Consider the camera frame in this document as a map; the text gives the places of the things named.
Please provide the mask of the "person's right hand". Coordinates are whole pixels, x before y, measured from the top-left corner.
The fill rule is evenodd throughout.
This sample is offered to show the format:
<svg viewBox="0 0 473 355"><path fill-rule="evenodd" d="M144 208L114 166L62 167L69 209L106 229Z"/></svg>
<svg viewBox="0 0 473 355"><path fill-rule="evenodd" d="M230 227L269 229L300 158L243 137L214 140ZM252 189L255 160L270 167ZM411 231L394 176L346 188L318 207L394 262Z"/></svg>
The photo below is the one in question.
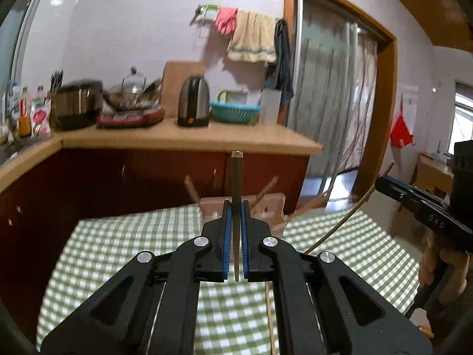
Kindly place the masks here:
<svg viewBox="0 0 473 355"><path fill-rule="evenodd" d="M421 287L433 283L435 280L434 271L440 263L446 263L453 267L448 282L438 296L438 302L441 305L449 306L456 302L466 289L470 256L467 252L448 248L435 233L429 232L427 246L419 268L419 285Z"/></svg>

